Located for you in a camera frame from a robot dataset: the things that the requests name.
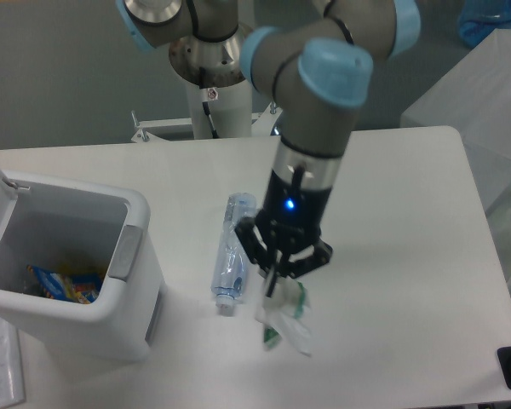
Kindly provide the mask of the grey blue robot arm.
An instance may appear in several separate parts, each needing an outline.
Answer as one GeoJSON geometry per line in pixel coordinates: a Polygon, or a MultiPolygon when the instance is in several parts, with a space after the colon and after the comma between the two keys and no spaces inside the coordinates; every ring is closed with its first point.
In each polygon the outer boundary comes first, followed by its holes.
{"type": "Polygon", "coordinates": [[[142,49],[167,46],[176,74],[193,85],[214,138],[233,122],[215,104],[247,84],[276,103],[282,132],[267,193],[235,232],[271,296],[285,278],[327,264],[320,223],[373,66],[412,47],[421,17],[413,1],[320,1],[321,18],[292,31],[243,26],[235,1],[120,1],[142,49]]]}

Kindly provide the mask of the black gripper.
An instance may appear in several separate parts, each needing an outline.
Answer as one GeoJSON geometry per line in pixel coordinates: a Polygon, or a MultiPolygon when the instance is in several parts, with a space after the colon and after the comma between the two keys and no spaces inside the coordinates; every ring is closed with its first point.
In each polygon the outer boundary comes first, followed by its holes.
{"type": "Polygon", "coordinates": [[[267,280],[264,295],[273,296],[278,277],[299,279],[330,262],[333,248],[321,237],[320,224],[331,188],[309,190],[284,181],[273,170],[256,217],[243,217],[234,231],[252,264],[267,280]],[[291,261],[312,246],[313,253],[291,261]],[[283,252],[278,261],[278,250],[283,252]]]}

